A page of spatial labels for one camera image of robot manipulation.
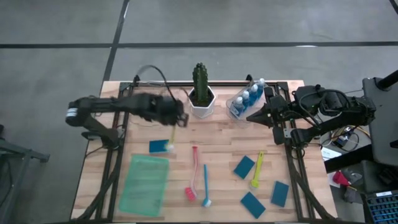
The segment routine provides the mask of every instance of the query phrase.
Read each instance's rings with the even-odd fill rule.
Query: water bottle
[[[257,86],[257,84],[254,84],[249,91],[249,106],[253,106],[255,104],[255,102],[257,101],[258,97],[257,97],[257,91],[258,91],[259,87]]]
[[[266,81],[263,78],[260,78],[259,83],[257,85],[259,86],[259,89],[257,90],[257,97],[260,99],[262,93],[264,92]]]
[[[243,108],[244,108],[243,99],[241,96],[239,96],[235,101],[233,101],[231,108],[229,110],[236,117],[239,117],[243,112]]]
[[[246,90],[242,94],[243,99],[243,111],[245,111],[249,107],[249,92]]]

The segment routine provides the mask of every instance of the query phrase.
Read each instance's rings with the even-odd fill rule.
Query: potted cactus
[[[202,63],[198,63],[193,69],[193,88],[189,93],[189,99],[192,106],[192,113],[199,117],[204,118],[214,111],[214,102],[216,96],[207,85],[207,69]]]

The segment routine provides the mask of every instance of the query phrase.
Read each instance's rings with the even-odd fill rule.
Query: concrete floor
[[[0,0],[0,44],[111,43],[123,0]],[[389,0],[130,0],[120,42],[398,41]],[[0,49],[0,123],[8,141],[50,153],[33,162],[16,223],[66,221],[87,142],[64,122],[67,104],[98,95],[110,49]],[[189,80],[203,62],[211,79],[303,79],[342,91],[394,70],[398,47],[118,49],[110,80],[132,80],[140,65]],[[143,80],[159,80],[148,72]],[[344,220],[358,204],[335,197]]]

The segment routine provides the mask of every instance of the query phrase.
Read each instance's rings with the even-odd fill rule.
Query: blue toothbrush
[[[209,187],[208,187],[208,178],[207,178],[207,165],[203,165],[204,171],[205,171],[205,192],[206,192],[206,197],[203,200],[202,206],[203,207],[210,207],[211,205],[211,200],[209,199]]]

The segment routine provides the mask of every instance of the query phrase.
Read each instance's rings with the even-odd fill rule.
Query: cactus
[[[193,69],[193,88],[195,100],[198,105],[208,105],[207,69],[202,63],[198,63]]]

